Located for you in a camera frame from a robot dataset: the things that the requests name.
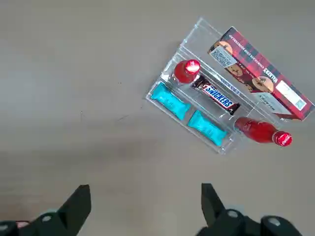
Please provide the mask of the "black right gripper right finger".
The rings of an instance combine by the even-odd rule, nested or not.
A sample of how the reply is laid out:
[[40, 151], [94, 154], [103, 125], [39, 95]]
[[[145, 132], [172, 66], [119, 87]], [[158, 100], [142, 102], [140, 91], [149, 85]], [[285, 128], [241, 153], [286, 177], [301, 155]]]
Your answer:
[[240, 211], [225, 208], [210, 183], [201, 184], [201, 208], [206, 227], [198, 236], [300, 236], [301, 233], [287, 219], [280, 216], [263, 216], [259, 222]]

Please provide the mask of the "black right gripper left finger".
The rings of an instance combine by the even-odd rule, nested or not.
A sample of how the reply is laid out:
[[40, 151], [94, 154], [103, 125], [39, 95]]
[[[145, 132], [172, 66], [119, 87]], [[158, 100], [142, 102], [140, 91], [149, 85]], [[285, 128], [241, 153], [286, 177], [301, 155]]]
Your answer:
[[91, 212], [91, 192], [88, 184], [79, 185], [64, 204], [46, 212], [25, 226], [21, 221], [1, 221], [2, 236], [76, 236]]

